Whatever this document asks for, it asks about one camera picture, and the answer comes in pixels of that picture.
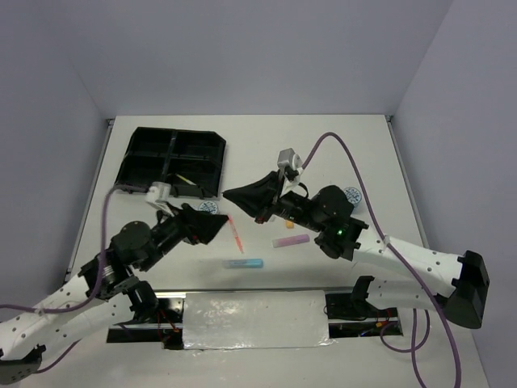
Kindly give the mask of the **blue round tape tin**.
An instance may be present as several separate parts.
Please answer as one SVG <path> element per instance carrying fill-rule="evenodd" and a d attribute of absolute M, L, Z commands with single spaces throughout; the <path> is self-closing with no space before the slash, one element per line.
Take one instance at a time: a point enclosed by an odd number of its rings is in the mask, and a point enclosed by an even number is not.
<path fill-rule="evenodd" d="M 219 207 L 217 202 L 212 200 L 205 200 L 201 202 L 198 206 L 198 210 L 201 212 L 206 212 L 210 214 L 218 214 L 219 213 Z"/>
<path fill-rule="evenodd" d="M 353 205 L 354 212 L 357 213 L 363 200 L 361 191 L 355 187 L 346 187 L 343 189 L 343 192 L 347 198 L 347 201 Z"/>

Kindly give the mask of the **orange thin pen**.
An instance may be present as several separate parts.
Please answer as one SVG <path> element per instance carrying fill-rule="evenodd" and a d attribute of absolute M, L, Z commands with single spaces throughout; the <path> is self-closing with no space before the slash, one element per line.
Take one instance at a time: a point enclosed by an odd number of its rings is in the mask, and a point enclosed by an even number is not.
<path fill-rule="evenodd" d="M 238 248 L 239 252 L 240 252 L 242 255 L 244 255 L 244 254 L 245 254 L 245 252 L 244 252 L 244 249 L 243 249 L 242 241 L 241 241 L 241 239 L 240 239 L 240 237 L 239 237 L 239 234 L 238 234 L 238 232 L 237 232 L 237 228 L 236 228 L 236 226 L 235 226 L 235 224 L 234 224 L 233 218 L 232 218 L 230 215 L 228 215 L 228 219 L 229 219 L 230 229 L 231 229 L 231 231 L 232 231 L 233 237 L 234 237 L 235 242 L 236 242 L 236 244 L 237 244 L 237 248 Z"/>

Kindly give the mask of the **yellow thin pen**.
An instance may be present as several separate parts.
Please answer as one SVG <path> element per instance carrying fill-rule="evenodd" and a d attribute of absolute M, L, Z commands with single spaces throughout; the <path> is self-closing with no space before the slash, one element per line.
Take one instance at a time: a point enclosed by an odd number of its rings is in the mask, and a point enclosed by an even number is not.
<path fill-rule="evenodd" d="M 178 177 L 179 179 L 181 179 L 183 182 L 191 185 L 191 186 L 196 186 L 196 183 L 194 183 L 193 181 L 189 180 L 188 178 L 182 176 L 182 175 L 179 175 L 179 174 L 176 174 L 175 175 L 176 177 Z"/>

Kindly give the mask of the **purple pink highlighter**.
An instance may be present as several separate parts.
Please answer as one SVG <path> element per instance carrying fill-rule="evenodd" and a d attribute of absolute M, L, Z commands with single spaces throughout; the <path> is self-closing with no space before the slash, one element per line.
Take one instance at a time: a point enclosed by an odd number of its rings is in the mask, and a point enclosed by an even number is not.
<path fill-rule="evenodd" d="M 310 237 L 307 234 L 298 234 L 285 238 L 277 238 L 271 241 L 273 248 L 290 247 L 302 243 L 308 243 Z"/>

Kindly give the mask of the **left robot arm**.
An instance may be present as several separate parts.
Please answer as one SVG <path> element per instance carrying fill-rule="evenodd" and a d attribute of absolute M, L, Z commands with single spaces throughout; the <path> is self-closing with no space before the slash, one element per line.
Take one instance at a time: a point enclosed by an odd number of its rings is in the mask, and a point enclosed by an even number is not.
<path fill-rule="evenodd" d="M 209 244 L 229 220 L 187 204 L 157 219 L 155 226 L 126 224 L 56 292 L 1 324 L 3 385 L 42 372 L 44 358 L 100 329 L 153 320 L 158 298 L 136 273 L 149 271 L 180 243 Z"/>

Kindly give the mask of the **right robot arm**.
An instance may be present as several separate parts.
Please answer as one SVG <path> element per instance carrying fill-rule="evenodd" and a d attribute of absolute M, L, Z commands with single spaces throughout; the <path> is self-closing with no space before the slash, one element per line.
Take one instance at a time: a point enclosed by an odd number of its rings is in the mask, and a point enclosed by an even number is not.
<path fill-rule="evenodd" d="M 270 172 L 261 180 L 224 191 L 223 197 L 258 224 L 272 216 L 317 233 L 314 239 L 331 259 L 371 264 L 403 276 L 403 281 L 360 276 L 351 307 L 360 316 L 376 309 L 440 310 L 451 323 L 468 329 L 482 325 L 490 278 L 483 257 L 466 251 L 447 254 L 397 238 L 382 238 L 366 222 L 352 216 L 353 205 L 335 185 L 316 195 L 284 189 L 284 177 Z"/>

